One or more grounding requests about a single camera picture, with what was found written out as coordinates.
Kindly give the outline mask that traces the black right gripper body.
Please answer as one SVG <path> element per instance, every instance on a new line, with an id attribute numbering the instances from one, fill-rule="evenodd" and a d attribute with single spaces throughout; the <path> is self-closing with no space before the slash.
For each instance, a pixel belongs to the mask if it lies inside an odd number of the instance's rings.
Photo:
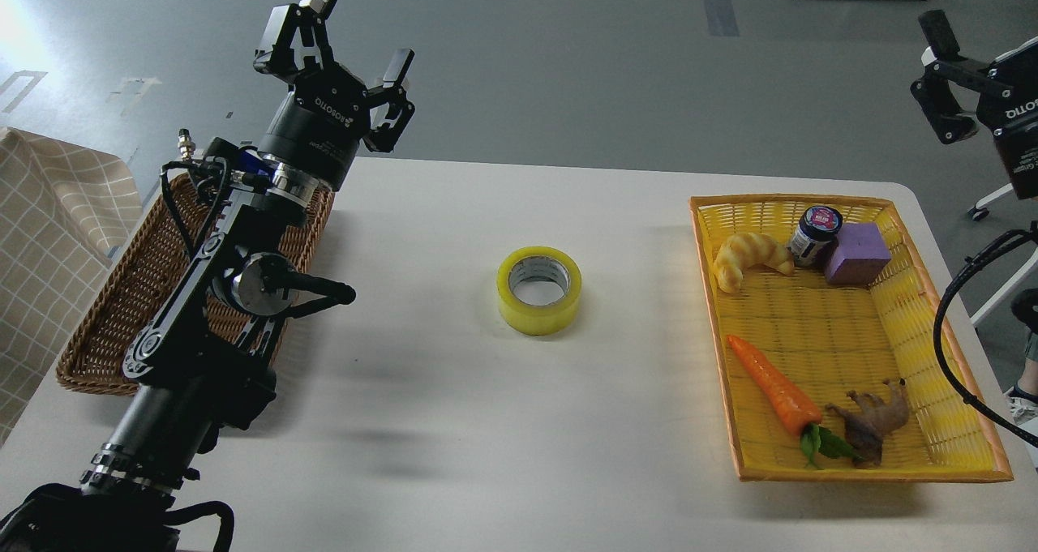
<path id="1" fill-rule="evenodd" d="M 1006 51 L 989 63 L 987 79 L 1004 88 L 978 101 L 976 115 L 993 145 L 1017 199 L 1037 195 L 1037 39 Z"/>

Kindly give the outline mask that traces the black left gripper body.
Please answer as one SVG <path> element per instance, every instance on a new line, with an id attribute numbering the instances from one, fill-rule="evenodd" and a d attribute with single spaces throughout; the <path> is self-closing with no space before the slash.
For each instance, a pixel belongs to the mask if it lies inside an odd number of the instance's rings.
<path id="1" fill-rule="evenodd" d="M 257 149 L 330 190 L 340 190 L 360 139 L 368 132 L 368 113 L 360 108 L 366 90 L 348 71 L 298 75 Z"/>

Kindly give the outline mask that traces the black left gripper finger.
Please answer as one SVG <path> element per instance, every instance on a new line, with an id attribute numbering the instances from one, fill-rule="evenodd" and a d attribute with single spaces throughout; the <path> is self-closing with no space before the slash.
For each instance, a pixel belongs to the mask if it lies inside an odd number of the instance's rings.
<path id="1" fill-rule="evenodd" d="M 366 106 L 370 111 L 378 113 L 378 117 L 371 120 L 373 125 L 363 137 L 364 145 L 370 151 L 393 151 L 414 115 L 415 106 L 409 101 L 405 90 L 405 75 L 414 57 L 412 49 L 398 49 L 382 76 L 382 82 L 378 87 L 367 90 Z"/>
<path id="2" fill-rule="evenodd" d="M 326 21 L 338 0 L 302 0 L 275 6 L 255 50 L 252 67 L 293 90 L 331 91 L 345 82 L 335 62 Z"/>

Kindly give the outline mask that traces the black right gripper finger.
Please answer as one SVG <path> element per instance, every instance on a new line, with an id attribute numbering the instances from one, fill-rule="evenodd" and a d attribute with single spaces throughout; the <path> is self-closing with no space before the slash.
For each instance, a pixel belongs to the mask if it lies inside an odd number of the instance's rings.
<path id="1" fill-rule="evenodd" d="M 950 85 L 957 84 L 980 96 L 998 96 L 998 82 L 990 78 L 986 65 L 961 56 L 960 45 L 943 10 L 920 13 L 918 21 L 932 57 L 912 83 L 911 96 L 941 144 L 971 138 L 976 133 L 976 121 L 961 108 Z"/>

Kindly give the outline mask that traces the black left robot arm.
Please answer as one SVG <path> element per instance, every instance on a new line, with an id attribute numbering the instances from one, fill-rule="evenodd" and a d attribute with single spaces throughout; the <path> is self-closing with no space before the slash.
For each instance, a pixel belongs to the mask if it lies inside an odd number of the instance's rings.
<path id="1" fill-rule="evenodd" d="M 5 516 L 4 551 L 174 551 L 179 527 L 204 516 L 219 521 L 212 548 L 230 549 L 229 504 L 175 509 L 175 490 L 196 481 L 193 457 L 220 430 L 248 429 L 276 397 L 271 363 L 288 320 L 356 297 L 302 272 L 279 242 L 307 222 L 316 191 L 342 189 L 359 147 L 392 151 L 414 113 L 405 94 L 413 51 L 399 49 L 368 88 L 333 56 L 335 4 L 273 8 L 253 67 L 288 94 L 257 146 L 215 138 L 197 156 L 179 131 L 179 158 L 160 184 L 187 265 L 122 354 L 137 392 L 77 486 L 43 485 Z"/>

